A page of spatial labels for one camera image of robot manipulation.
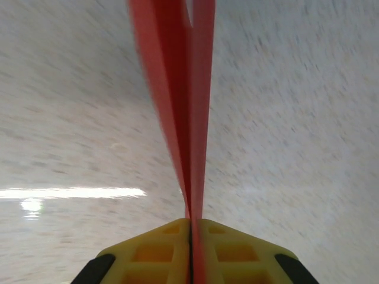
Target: white surface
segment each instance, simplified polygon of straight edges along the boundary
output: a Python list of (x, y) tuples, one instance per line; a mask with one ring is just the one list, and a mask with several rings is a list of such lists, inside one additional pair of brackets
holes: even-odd
[[(0, 282), (70, 281), (184, 205), (122, 0), (3, 0), (0, 24)], [(205, 217), (377, 283), (378, 93), (378, 1), (217, 1)]]

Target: yellow plastic part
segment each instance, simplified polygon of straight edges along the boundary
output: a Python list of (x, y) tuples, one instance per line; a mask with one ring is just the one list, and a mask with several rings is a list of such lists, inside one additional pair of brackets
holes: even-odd
[(178, 219), (99, 253), (116, 257), (101, 284), (186, 284), (190, 220)]
[(292, 284), (275, 259), (289, 250), (217, 222), (200, 221), (207, 284)]

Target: yellow foam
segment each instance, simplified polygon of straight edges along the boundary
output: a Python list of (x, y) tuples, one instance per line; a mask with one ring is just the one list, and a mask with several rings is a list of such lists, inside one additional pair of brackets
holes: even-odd
[(200, 221), (207, 284), (291, 284), (275, 259), (289, 250), (217, 222)]
[(190, 220), (178, 219), (106, 248), (113, 265), (101, 284), (186, 284), (190, 259)]

